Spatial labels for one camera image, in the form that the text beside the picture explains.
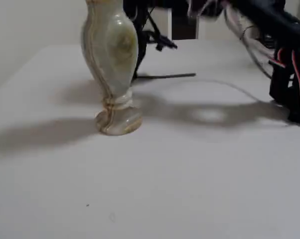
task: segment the white wall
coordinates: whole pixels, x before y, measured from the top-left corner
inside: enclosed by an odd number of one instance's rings
[[[157,24],[161,33],[163,35],[171,38],[172,37],[172,12],[171,12],[171,10],[155,9],[152,12],[151,16],[155,20],[155,23]],[[149,21],[147,22],[145,29],[153,30]]]
[[[78,44],[86,12],[85,0],[0,0],[0,85],[41,48]],[[154,12],[168,34],[165,16]]]

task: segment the black robotic arm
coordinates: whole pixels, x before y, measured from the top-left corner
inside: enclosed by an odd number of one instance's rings
[[[218,18],[226,5],[238,10],[262,33],[276,40],[275,60],[279,65],[274,65],[270,95],[290,109],[291,121],[300,123],[300,21],[284,10],[285,0],[125,0],[126,12],[133,19],[139,37],[137,68],[148,43],[158,43],[158,50],[165,46],[176,48],[156,27],[153,33],[143,31],[146,21],[151,18],[149,7],[171,8],[175,14],[188,17]]]

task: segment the cable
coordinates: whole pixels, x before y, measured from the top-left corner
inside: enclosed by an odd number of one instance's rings
[[[149,15],[151,15],[151,13],[153,12],[154,9],[155,9],[155,6],[151,9],[151,11],[149,12]],[[149,19],[149,15],[146,17],[145,23],[144,23],[144,25],[142,26],[142,30],[143,30],[144,27],[146,26],[146,23],[147,23],[147,21],[148,21],[148,19]]]
[[[229,19],[228,19],[228,14],[227,14],[227,9],[224,10],[224,18],[225,18],[225,22],[227,23],[228,27],[235,32],[235,29],[233,28],[233,26],[229,23]],[[240,23],[237,23],[237,26],[239,27],[240,31],[242,31],[242,27]],[[252,60],[254,61],[255,65],[260,69],[260,71],[269,79],[272,79],[272,76],[264,69],[264,67],[262,66],[262,64],[260,63],[260,61],[258,60],[258,58],[255,56],[255,54],[253,53],[253,51],[251,50],[251,46],[249,45],[249,43],[246,41],[245,37],[242,38],[242,42],[243,45],[245,46],[246,50],[248,51],[250,57],[252,58]]]
[[[253,27],[256,27],[256,26],[252,25],[252,26],[248,26],[247,28],[245,28],[245,30],[244,30],[243,33],[242,33],[242,36],[240,37],[240,40],[242,40],[242,38],[245,37],[246,31],[247,31],[248,29],[253,28]]]
[[[299,87],[300,87],[300,72],[298,70],[297,64],[296,64],[296,57],[295,57],[295,51],[292,52],[292,62],[293,62],[293,66],[294,66],[294,70],[296,72],[296,76],[298,78],[299,81]]]

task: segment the white table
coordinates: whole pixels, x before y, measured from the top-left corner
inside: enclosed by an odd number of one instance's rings
[[[300,126],[238,44],[150,49],[143,126],[100,135],[79,46],[0,89],[0,239],[300,239]]]

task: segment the vase body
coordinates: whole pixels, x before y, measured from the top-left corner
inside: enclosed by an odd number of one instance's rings
[[[138,58],[136,30],[123,10],[123,0],[86,0],[88,16],[82,29],[82,50],[98,82],[104,111],[96,118],[108,135],[135,131],[142,114],[132,103],[131,81]]]

